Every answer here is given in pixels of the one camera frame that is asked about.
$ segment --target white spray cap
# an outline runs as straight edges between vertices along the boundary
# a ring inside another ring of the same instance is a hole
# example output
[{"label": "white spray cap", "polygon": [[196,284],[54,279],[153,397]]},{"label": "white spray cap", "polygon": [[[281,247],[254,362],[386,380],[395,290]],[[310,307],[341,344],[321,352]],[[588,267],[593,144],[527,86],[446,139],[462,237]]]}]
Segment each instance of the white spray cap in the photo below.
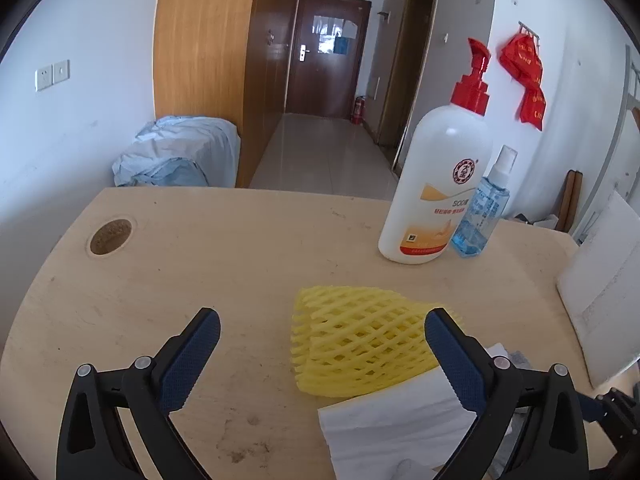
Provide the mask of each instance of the white spray cap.
[{"label": "white spray cap", "polygon": [[505,144],[500,150],[498,160],[495,161],[494,166],[489,172],[489,176],[487,177],[489,182],[501,188],[507,187],[509,176],[517,156],[518,152]]}]

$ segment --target electrical socket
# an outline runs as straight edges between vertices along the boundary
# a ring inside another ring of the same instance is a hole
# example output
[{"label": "electrical socket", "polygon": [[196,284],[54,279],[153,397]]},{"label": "electrical socket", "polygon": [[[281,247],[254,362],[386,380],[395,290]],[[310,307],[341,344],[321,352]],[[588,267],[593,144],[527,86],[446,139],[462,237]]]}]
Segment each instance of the electrical socket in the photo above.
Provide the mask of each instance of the electrical socket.
[{"label": "electrical socket", "polygon": [[53,66],[53,84],[69,79],[69,60],[59,61]]},{"label": "electrical socket", "polygon": [[47,65],[36,70],[36,90],[44,90],[53,85],[53,66]]}]

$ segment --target door handle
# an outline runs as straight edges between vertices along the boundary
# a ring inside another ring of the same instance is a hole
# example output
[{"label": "door handle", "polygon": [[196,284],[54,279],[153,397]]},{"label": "door handle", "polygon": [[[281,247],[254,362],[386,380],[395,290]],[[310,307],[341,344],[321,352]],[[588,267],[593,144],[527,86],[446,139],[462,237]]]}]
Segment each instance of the door handle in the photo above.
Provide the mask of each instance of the door handle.
[{"label": "door handle", "polygon": [[311,51],[306,49],[306,45],[300,45],[300,61],[305,60],[305,54],[307,52],[311,52]]}]

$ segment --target tabletop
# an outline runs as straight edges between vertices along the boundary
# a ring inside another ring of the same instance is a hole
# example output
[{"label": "tabletop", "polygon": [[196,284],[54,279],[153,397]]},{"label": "tabletop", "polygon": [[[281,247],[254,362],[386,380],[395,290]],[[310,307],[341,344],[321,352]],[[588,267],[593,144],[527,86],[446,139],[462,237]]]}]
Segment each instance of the tabletop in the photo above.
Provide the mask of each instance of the tabletop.
[{"label": "tabletop", "polygon": [[[520,350],[536,369],[564,363],[576,389],[593,394],[555,287],[576,250],[568,235],[501,221],[477,258],[447,250],[403,266],[378,253],[388,208],[281,191],[104,190],[44,263],[2,355],[0,419],[18,451],[40,480],[53,479],[76,368],[128,367],[211,306],[222,337],[172,415],[194,455],[220,480],[334,478],[316,410],[335,399],[301,393],[290,366],[294,298],[313,285],[376,286],[445,303],[483,345]],[[120,222],[100,230],[111,221]],[[158,478],[121,411],[145,475]],[[601,466],[613,448],[590,426],[591,465]]]}]

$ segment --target tiled floor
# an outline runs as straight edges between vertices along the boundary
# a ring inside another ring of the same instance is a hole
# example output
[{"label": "tiled floor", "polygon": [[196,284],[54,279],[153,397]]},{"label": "tiled floor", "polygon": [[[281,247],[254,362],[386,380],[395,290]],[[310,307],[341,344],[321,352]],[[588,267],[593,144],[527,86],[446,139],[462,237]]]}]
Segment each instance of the tiled floor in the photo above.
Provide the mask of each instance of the tiled floor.
[{"label": "tiled floor", "polygon": [[397,184],[384,155],[362,126],[287,114],[250,187],[391,200]]}]

